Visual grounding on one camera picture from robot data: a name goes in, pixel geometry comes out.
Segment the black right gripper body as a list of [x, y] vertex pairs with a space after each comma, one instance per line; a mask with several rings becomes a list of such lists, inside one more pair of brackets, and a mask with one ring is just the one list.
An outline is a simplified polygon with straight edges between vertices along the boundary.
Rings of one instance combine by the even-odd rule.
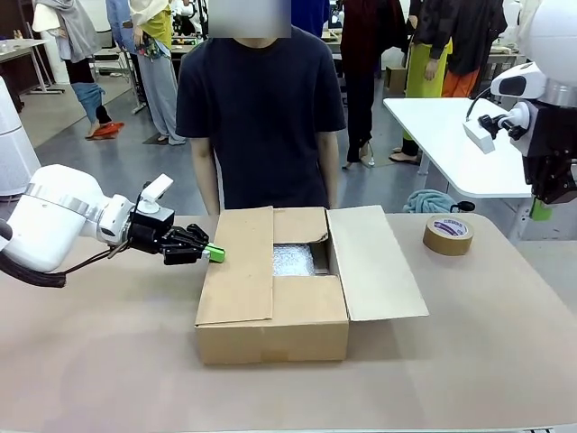
[[531, 104], [527, 152], [523, 158], [527, 184], [574, 184], [576, 109]]

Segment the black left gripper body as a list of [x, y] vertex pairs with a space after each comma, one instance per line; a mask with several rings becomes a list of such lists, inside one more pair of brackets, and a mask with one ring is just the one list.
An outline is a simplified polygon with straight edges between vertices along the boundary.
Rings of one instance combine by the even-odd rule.
[[174, 225], [175, 212], [161, 207], [154, 214], [138, 209], [131, 213], [127, 231], [127, 246], [144, 253], [161, 253], [163, 237]]

